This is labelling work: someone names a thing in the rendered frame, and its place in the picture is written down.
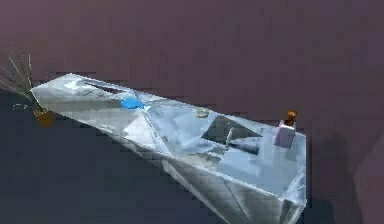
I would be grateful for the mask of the shiny steel kitchen counter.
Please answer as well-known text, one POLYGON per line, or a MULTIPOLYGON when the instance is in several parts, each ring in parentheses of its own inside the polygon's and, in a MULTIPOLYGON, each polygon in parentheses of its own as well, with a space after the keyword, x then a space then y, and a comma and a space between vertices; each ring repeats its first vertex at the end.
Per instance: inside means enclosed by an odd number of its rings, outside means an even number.
POLYGON ((274 145, 279 126, 209 110, 174 99, 66 74, 33 88, 52 112, 99 129, 158 165, 226 224, 296 224, 307 204, 306 137, 296 129, 290 149, 274 145), (137 98, 143 109, 120 106, 137 98), (257 155, 202 138, 217 116, 261 135, 257 155))

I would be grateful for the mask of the steel sink basin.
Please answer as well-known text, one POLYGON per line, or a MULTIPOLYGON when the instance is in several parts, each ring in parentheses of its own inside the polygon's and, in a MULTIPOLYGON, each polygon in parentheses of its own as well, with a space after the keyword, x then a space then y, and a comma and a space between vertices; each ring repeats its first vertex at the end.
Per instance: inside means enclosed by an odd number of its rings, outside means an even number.
POLYGON ((225 150, 234 148, 257 155, 261 135, 227 117, 217 116, 202 138, 223 145, 225 150))

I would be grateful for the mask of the steel sink faucet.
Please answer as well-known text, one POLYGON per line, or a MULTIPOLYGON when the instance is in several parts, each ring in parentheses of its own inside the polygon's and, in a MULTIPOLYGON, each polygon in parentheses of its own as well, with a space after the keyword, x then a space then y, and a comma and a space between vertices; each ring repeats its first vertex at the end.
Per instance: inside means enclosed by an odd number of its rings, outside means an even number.
POLYGON ((233 135, 233 130, 234 128, 230 128, 229 132, 228 132, 228 135, 226 137, 226 142, 225 142, 225 150, 228 151, 229 150, 229 147, 230 147, 230 142, 231 142, 231 139, 232 139, 232 135, 233 135))

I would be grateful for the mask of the blue dish sponge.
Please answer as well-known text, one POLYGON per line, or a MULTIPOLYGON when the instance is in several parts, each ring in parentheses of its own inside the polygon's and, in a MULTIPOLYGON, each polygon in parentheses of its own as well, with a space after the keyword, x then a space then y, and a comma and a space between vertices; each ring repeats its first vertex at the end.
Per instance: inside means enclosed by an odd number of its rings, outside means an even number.
POLYGON ((137 98, 129 97, 129 98, 125 98, 124 100, 122 100, 120 102, 120 106, 122 108, 126 108, 126 109, 137 109, 137 108, 143 109, 145 107, 145 104, 142 103, 137 98))

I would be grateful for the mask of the lilac soap dispenser bottle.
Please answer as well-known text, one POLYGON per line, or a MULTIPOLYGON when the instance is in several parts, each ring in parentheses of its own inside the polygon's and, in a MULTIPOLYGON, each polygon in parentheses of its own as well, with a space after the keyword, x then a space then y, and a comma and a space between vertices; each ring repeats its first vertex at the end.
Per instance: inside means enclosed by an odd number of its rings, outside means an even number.
POLYGON ((287 118, 281 120, 277 128, 274 145, 282 148, 290 149, 296 133, 296 117, 297 112, 289 110, 287 118))

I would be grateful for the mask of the house plant in orange pot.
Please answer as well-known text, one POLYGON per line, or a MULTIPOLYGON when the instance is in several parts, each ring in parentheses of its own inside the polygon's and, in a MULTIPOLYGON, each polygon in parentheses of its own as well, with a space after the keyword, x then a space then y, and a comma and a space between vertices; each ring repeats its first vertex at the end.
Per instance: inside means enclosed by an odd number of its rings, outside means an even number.
POLYGON ((28 103, 22 104, 23 109, 30 109, 42 127, 50 127, 54 117, 38 102, 34 87, 31 54, 0 53, 0 89, 24 97, 28 103))

